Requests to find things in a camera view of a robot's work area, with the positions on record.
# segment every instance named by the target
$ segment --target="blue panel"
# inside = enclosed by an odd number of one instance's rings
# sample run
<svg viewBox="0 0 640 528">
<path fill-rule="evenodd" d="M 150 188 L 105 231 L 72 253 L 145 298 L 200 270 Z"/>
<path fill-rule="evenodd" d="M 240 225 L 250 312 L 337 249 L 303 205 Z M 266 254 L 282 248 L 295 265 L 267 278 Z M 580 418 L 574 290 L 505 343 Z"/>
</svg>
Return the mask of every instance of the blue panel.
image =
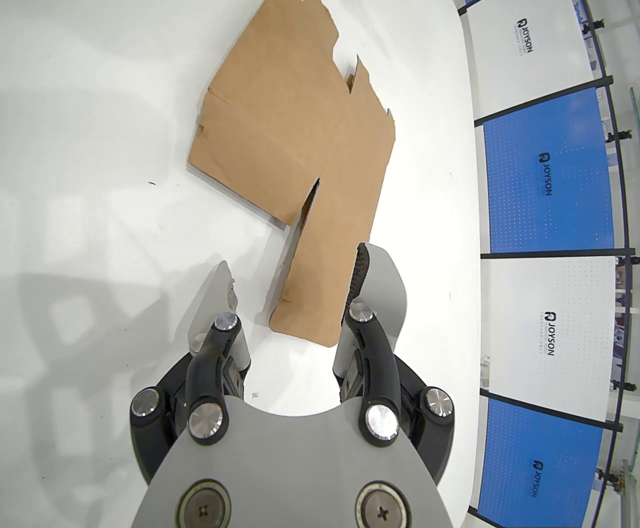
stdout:
<svg viewBox="0 0 640 528">
<path fill-rule="evenodd" d="M 490 120 L 484 142 L 492 253 L 613 247 L 595 88 Z"/>
<path fill-rule="evenodd" d="M 478 513 L 504 527 L 581 526 L 602 430 L 489 401 Z"/>
</svg>

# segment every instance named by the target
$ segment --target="dotted pattern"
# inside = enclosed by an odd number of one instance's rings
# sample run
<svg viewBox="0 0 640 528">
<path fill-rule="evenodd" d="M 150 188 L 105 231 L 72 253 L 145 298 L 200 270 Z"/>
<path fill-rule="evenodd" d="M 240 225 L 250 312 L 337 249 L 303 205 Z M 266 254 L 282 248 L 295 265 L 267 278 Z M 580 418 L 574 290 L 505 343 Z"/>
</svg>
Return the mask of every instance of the dotted pattern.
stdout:
<svg viewBox="0 0 640 528">
<path fill-rule="evenodd" d="M 491 120 L 484 142 L 493 253 L 613 247 L 595 88 Z M 550 154 L 550 196 L 543 152 Z"/>
<path fill-rule="evenodd" d="M 596 427 L 491 400 L 478 513 L 506 528 L 581 526 L 601 440 Z"/>
<path fill-rule="evenodd" d="M 489 263 L 483 332 L 492 392 L 604 420 L 614 333 L 613 257 L 504 259 Z M 553 355 L 549 322 L 555 312 Z"/>
</svg>

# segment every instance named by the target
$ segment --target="gray metal plate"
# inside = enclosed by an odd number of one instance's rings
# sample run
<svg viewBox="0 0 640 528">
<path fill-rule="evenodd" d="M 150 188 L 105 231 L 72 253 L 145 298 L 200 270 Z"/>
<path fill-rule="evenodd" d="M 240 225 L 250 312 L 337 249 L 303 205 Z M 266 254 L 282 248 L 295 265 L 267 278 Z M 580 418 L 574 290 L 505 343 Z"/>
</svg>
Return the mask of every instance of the gray metal plate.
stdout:
<svg viewBox="0 0 640 528">
<path fill-rule="evenodd" d="M 369 252 L 369 270 L 360 295 L 354 300 L 364 302 L 373 310 L 393 350 L 406 315 L 406 290 L 391 256 L 371 243 L 365 245 Z M 357 347 L 353 332 L 343 324 L 333 362 L 333 371 L 337 376 L 345 377 Z"/>
<path fill-rule="evenodd" d="M 198 334 L 207 333 L 216 320 L 216 317 L 221 313 L 236 312 L 238 301 L 236 293 L 234 292 L 234 280 L 231 277 L 231 271 L 225 260 L 221 261 L 211 273 L 209 273 L 204 283 L 204 293 L 201 295 L 200 306 L 187 332 L 189 343 L 191 343 Z M 244 328 L 240 330 L 240 333 L 236 337 L 231 354 L 239 371 L 243 371 L 249 366 L 251 357 L 246 344 L 246 338 L 244 337 Z"/>
<path fill-rule="evenodd" d="M 360 398 L 322 414 L 286 417 L 226 397 L 227 434 L 212 446 L 185 431 L 151 482 L 134 528 L 174 528 L 180 496 L 200 479 L 228 491 L 230 528 L 354 527 L 358 492 L 372 481 L 407 499 L 412 527 L 451 528 L 422 460 L 400 431 L 390 447 L 369 445 L 357 417 Z"/>
</svg>

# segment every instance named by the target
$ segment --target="cardboard sheet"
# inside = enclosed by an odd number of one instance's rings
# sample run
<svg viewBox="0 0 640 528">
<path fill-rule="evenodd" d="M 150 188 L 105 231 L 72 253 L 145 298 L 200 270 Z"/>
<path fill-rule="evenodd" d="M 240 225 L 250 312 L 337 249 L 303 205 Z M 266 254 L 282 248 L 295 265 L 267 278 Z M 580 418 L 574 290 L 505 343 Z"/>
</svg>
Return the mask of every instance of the cardboard sheet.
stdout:
<svg viewBox="0 0 640 528">
<path fill-rule="evenodd" d="M 320 0 L 266 0 L 209 85 L 189 162 L 288 225 L 314 189 L 269 325 L 332 346 L 395 140 L 358 60 L 345 82 Z"/>
</svg>

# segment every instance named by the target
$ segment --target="screw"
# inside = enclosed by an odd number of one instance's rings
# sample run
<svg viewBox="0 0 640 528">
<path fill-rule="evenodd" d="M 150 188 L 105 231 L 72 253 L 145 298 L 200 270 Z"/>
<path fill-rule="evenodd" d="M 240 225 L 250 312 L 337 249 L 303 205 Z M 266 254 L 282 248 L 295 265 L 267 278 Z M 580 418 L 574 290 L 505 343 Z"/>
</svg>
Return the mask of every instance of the screw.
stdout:
<svg viewBox="0 0 640 528">
<path fill-rule="evenodd" d="M 408 509 L 396 489 L 382 482 L 371 482 L 358 494 L 356 524 L 358 528 L 406 528 Z"/>
<path fill-rule="evenodd" d="M 159 402 L 160 394 L 156 389 L 153 387 L 144 388 L 133 397 L 131 412 L 138 418 L 148 416 L 157 409 Z"/>
<path fill-rule="evenodd" d="M 390 493 L 377 490 L 368 494 L 362 504 L 362 517 L 367 528 L 401 528 L 400 504 Z"/>
<path fill-rule="evenodd" d="M 184 510 L 185 528 L 219 528 L 225 516 L 225 502 L 216 490 L 195 492 Z"/>
<path fill-rule="evenodd" d="M 228 528 L 231 499 L 225 487 L 213 480 L 201 480 L 187 489 L 176 512 L 177 528 Z"/>
</svg>

